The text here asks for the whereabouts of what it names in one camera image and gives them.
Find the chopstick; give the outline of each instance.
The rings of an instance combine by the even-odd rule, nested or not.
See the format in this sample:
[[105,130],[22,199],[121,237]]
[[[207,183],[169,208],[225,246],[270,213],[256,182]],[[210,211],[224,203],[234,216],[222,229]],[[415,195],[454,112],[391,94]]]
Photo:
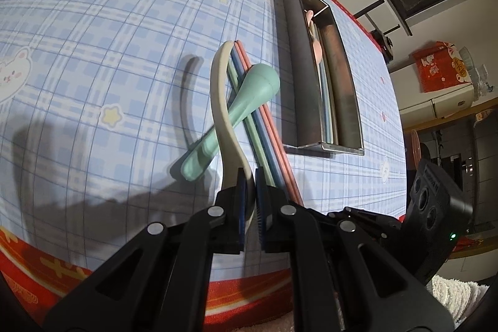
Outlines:
[[[232,82],[232,86],[233,89],[235,90],[235,93],[238,93],[238,90],[240,88],[240,80],[242,80],[243,73],[242,75],[240,75],[237,72],[236,65],[234,64],[232,58],[230,58],[230,60],[228,61],[227,73],[228,77],[230,78],[230,82]],[[262,141],[258,135],[257,126],[255,124],[255,120],[252,114],[250,114],[244,119],[244,124],[246,125],[246,129],[249,134],[252,147],[255,151],[256,160],[258,164],[263,167],[268,184],[270,186],[275,186],[275,181],[273,179],[273,175],[270,169],[270,164],[268,163],[268,159],[266,158],[265,147],[263,146]]]
[[[232,55],[233,66],[237,71],[238,77],[240,78],[240,80],[242,80],[245,74],[245,69],[244,69],[244,64],[242,63],[242,57],[237,53],[235,44],[232,48],[231,55]],[[252,112],[252,118],[254,119],[254,122],[256,124],[256,128],[258,134],[260,135],[261,142],[263,143],[265,154],[267,157],[268,164],[270,165],[271,173],[273,174],[273,180],[275,182],[275,185],[282,190],[286,190],[283,175],[278,166],[277,157],[271,146],[270,136],[266,131],[265,123],[263,122],[263,118],[261,116],[261,112],[259,109],[256,109],[255,111]]]
[[311,28],[313,28],[313,37],[315,40],[318,41],[318,44],[320,44],[320,47],[322,48],[322,59],[319,62],[319,69],[320,69],[320,88],[322,91],[322,107],[323,107],[323,113],[324,113],[324,119],[325,119],[325,141],[328,142],[329,144],[332,144],[333,142],[333,127],[332,127],[332,109],[331,109],[331,102],[330,102],[330,94],[329,94],[329,83],[330,83],[330,75],[328,74],[328,67],[325,66],[326,60],[325,60],[325,50],[323,48],[323,44],[320,41],[320,32],[318,31],[318,27],[316,26],[315,22],[312,20],[311,21]]
[[[241,61],[244,66],[244,70],[247,72],[249,68],[252,66],[251,61],[249,60],[246,51],[243,48],[242,43],[237,40],[234,43],[234,47],[237,53],[241,56]],[[277,157],[278,164],[282,171],[282,175],[287,186],[287,190],[289,192],[290,199],[299,204],[304,205],[303,200],[301,198],[301,194],[297,187],[296,179],[294,178],[294,174],[292,173],[292,168],[290,166],[289,160],[287,159],[287,153],[283,148],[282,141],[280,136],[278,135],[278,131],[276,129],[275,123],[273,122],[273,118],[270,113],[270,109],[267,104],[263,104],[260,107],[261,116],[265,123],[265,127],[268,131],[268,135],[270,136],[270,141],[273,145],[273,150],[275,151],[275,155]]]
[[327,87],[329,90],[328,91],[329,107],[330,107],[329,118],[330,118],[330,126],[331,126],[331,133],[332,133],[331,143],[337,144],[339,131],[337,129],[337,118],[336,118],[336,112],[335,112],[334,92],[332,90],[332,77],[330,74],[330,65],[329,65],[327,53],[325,51],[322,35],[321,35],[319,30],[317,30],[316,32],[318,34],[318,41],[320,42],[320,46],[322,47],[322,51],[323,51],[322,59],[323,59],[323,64],[325,65],[325,73],[326,73],[326,77],[327,77]]

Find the green spoon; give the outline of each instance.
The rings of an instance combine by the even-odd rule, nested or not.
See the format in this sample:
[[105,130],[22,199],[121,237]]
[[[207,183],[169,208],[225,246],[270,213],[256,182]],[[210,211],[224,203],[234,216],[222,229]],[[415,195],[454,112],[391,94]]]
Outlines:
[[[263,63],[253,65],[228,110],[233,128],[275,96],[279,88],[280,78],[275,69]],[[182,176],[189,181],[200,178],[218,153],[218,148],[218,139],[212,127],[183,162],[180,169]]]

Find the table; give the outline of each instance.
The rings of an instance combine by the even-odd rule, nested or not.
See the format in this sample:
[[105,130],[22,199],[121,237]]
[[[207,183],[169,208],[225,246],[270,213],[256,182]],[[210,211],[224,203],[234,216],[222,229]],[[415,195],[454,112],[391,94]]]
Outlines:
[[[307,207],[400,216],[405,154],[383,56],[325,1],[350,62],[365,155],[289,155],[291,166]],[[147,223],[181,223],[212,204],[220,157],[195,184],[175,163],[212,125],[209,70],[225,40],[241,40],[253,63],[280,73],[270,109],[292,137],[281,0],[0,0],[0,16],[0,67],[9,74],[0,86],[4,253],[17,238],[68,268],[95,270]],[[254,167],[243,126],[236,133]],[[244,254],[215,257],[211,281],[288,266],[286,255],[260,252],[251,227]]]

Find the towel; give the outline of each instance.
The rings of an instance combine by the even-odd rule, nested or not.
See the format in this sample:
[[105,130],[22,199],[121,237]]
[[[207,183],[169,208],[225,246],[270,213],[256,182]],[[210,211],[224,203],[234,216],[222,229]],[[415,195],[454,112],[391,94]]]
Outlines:
[[[474,282],[464,283],[447,280],[439,276],[432,279],[432,295],[450,312],[455,328],[474,311],[488,286]],[[233,332],[294,332],[293,313],[290,312],[273,321],[236,329]]]

